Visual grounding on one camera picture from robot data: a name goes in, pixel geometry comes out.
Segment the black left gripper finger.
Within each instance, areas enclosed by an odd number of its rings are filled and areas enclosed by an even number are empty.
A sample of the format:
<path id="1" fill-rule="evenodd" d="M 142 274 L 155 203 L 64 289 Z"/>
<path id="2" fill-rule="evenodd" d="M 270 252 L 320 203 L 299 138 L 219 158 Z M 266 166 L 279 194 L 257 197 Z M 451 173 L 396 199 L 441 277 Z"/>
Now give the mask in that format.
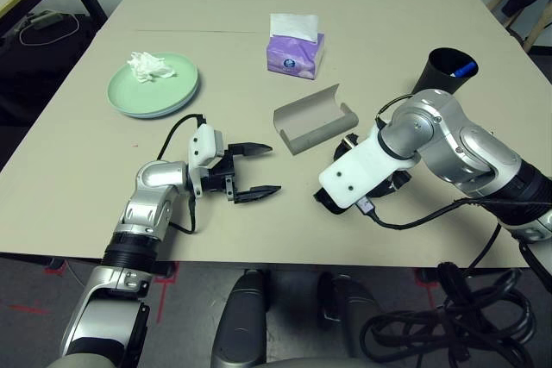
<path id="1" fill-rule="evenodd" d="M 271 152 L 272 150 L 273 148 L 269 145 L 253 142 L 233 143 L 228 145 L 228 151 L 233 156 L 257 156 L 263 153 Z"/>
<path id="2" fill-rule="evenodd" d="M 279 191 L 279 185 L 262 185 L 251 187 L 249 190 L 234 193 L 234 203 L 250 203 L 258 201 Z"/>

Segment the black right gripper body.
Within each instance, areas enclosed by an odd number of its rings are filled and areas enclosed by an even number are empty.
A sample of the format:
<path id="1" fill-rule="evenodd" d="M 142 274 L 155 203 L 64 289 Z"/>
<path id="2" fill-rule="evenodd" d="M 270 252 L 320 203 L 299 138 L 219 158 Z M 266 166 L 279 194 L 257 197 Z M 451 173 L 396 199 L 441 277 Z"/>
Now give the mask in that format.
<path id="1" fill-rule="evenodd" d="M 333 155 L 333 160 L 338 160 L 344 153 L 348 152 L 352 147 L 358 144 L 359 136 L 351 133 L 347 134 L 336 147 Z M 392 194 L 398 191 L 403 185 L 411 180 L 411 174 L 407 171 L 396 171 L 383 182 L 378 184 L 374 189 L 367 193 L 367 197 L 379 198 Z"/>

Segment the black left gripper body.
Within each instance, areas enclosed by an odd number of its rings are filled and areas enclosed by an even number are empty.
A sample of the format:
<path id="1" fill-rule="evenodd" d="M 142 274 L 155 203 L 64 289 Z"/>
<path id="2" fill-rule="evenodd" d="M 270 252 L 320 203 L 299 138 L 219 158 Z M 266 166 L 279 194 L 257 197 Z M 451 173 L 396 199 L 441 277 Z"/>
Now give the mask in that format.
<path id="1" fill-rule="evenodd" d="M 202 190 L 204 192 L 222 192 L 229 201 L 234 200 L 234 155 L 235 145 L 228 145 L 223 156 L 207 170 L 207 175 L 202 177 Z"/>

